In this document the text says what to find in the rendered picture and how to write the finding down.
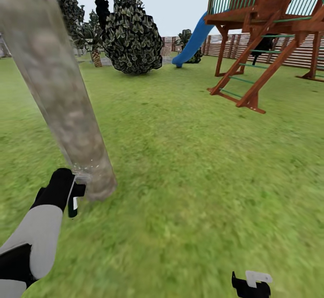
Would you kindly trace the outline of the pesticide atomizer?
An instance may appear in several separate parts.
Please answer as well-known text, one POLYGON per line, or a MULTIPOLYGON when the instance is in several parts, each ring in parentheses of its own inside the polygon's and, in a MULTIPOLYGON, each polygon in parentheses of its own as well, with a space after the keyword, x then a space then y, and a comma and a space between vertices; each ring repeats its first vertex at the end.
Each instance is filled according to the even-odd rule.
POLYGON ((78 208, 78 203, 77 203, 78 198, 75 196, 71 196, 68 200, 68 216, 70 218, 73 218, 77 216, 77 208, 78 208))

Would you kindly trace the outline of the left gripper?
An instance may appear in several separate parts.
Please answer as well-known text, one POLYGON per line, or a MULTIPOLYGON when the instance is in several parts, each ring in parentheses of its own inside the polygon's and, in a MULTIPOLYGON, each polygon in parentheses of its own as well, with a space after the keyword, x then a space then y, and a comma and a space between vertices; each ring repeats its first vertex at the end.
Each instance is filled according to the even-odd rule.
POLYGON ((75 197, 84 196, 85 190, 86 190, 85 184, 75 184, 75 187, 72 190, 69 198, 71 198, 71 196, 75 196, 75 197))

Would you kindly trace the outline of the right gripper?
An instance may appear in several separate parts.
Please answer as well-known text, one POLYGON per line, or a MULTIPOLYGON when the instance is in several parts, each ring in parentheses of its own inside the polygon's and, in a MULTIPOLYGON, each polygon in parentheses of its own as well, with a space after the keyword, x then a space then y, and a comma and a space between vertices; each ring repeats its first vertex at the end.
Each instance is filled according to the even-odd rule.
POLYGON ((256 282, 256 288, 249 287, 246 280, 236 279, 234 271, 232 273, 232 284, 236 288, 238 297, 250 298, 269 298, 271 295, 270 286, 265 282, 256 282))

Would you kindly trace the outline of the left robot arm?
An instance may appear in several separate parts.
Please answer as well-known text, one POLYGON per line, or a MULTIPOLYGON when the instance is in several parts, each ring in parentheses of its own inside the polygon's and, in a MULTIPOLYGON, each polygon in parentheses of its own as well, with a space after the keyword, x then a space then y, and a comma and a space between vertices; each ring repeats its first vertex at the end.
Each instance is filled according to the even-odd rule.
POLYGON ((19 298, 54 265, 64 208, 71 196, 84 196, 91 174, 58 169, 17 229, 0 247, 0 298, 19 298), (58 177, 58 179, 53 179, 58 177), (75 185, 75 187, 74 187, 75 185))

